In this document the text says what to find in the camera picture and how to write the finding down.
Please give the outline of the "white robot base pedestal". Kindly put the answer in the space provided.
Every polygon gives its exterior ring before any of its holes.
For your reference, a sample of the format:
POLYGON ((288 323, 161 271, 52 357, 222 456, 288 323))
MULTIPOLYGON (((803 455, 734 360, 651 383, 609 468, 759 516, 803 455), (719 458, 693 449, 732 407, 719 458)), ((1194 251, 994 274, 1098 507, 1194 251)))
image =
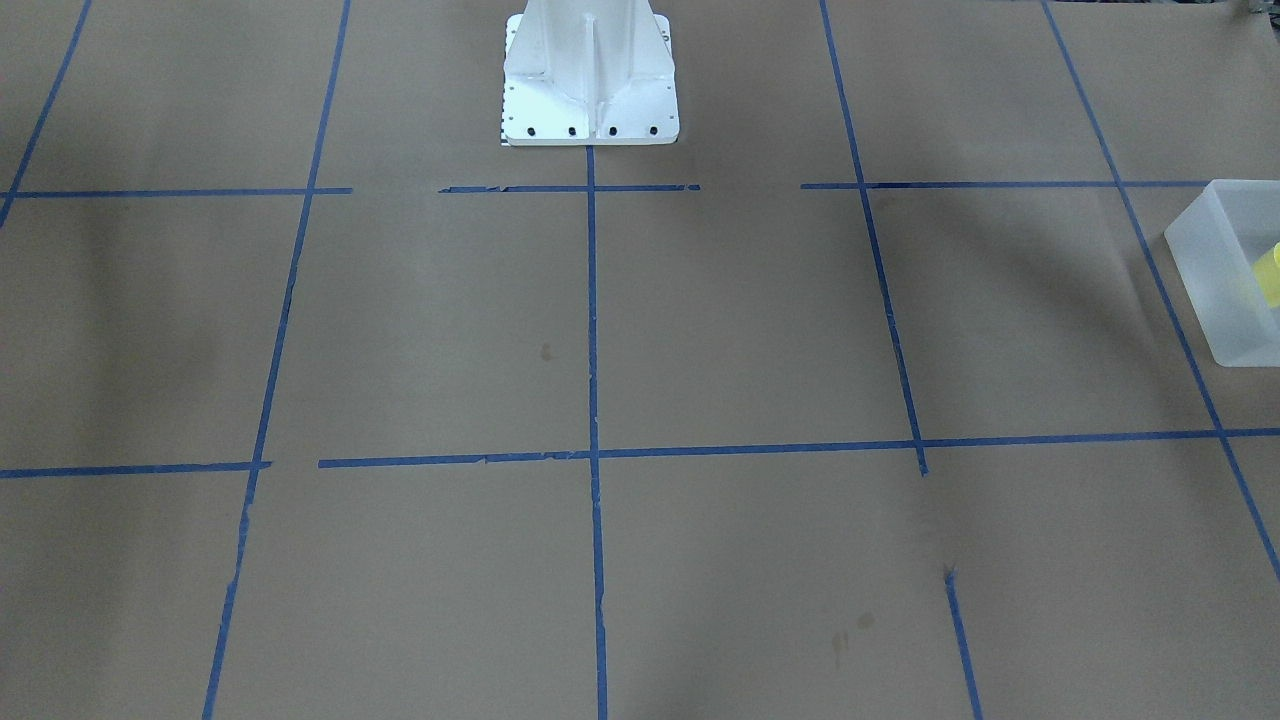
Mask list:
POLYGON ((503 145, 678 141, 671 23, 649 1, 529 1, 504 41, 503 145))

